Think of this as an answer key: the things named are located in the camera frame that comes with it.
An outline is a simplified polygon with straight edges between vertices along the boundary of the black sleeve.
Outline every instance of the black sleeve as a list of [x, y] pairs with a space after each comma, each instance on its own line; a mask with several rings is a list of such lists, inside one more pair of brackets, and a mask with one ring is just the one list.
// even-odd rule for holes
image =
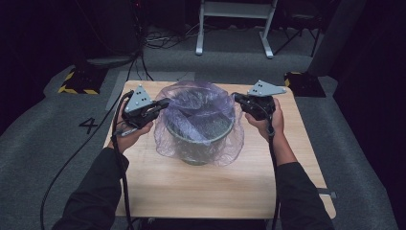
[[278, 166], [277, 193], [283, 230], [334, 229], [316, 187], [298, 162]]
[[[127, 169], [128, 160], [123, 155], [122, 160]], [[122, 195], [120, 171], [114, 150], [103, 149], [53, 229], [110, 229]]]

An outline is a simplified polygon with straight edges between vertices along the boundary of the person's right hand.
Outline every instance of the person's right hand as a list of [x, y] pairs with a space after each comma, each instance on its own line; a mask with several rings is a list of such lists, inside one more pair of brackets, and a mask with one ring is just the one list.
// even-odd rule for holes
[[[283, 120], [283, 114], [281, 110], [281, 105], [278, 101], [278, 99], [274, 98], [274, 104], [275, 104], [275, 111], [272, 114], [272, 127], [275, 130], [276, 133], [283, 134], [283, 129], [284, 129], [284, 120]], [[268, 122], [267, 120], [262, 120], [262, 121], [257, 121], [251, 114], [245, 113], [245, 118], [247, 119], [248, 123], [251, 124], [252, 126], [256, 127], [259, 131], [259, 134], [266, 140], [268, 141], [268, 132], [267, 132], [267, 127], [268, 127]]]

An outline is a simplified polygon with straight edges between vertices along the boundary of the wooden table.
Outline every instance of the wooden table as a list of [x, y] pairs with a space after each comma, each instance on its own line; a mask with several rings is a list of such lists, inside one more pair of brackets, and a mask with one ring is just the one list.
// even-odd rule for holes
[[[124, 93], [142, 84], [151, 99], [168, 81], [128, 81]], [[252, 85], [217, 84], [233, 92], [245, 93]], [[305, 126], [289, 88], [276, 95], [285, 120], [285, 135], [299, 162], [317, 188], [326, 188]], [[162, 156], [155, 150], [153, 130], [143, 135], [124, 154], [131, 216], [149, 218], [271, 219], [275, 209], [275, 177], [266, 141], [257, 129], [241, 118], [244, 146], [238, 159], [226, 166], [191, 166]], [[105, 145], [110, 140], [111, 130]], [[331, 218], [335, 209], [329, 195], [321, 195]], [[116, 212], [125, 216], [124, 200]]]

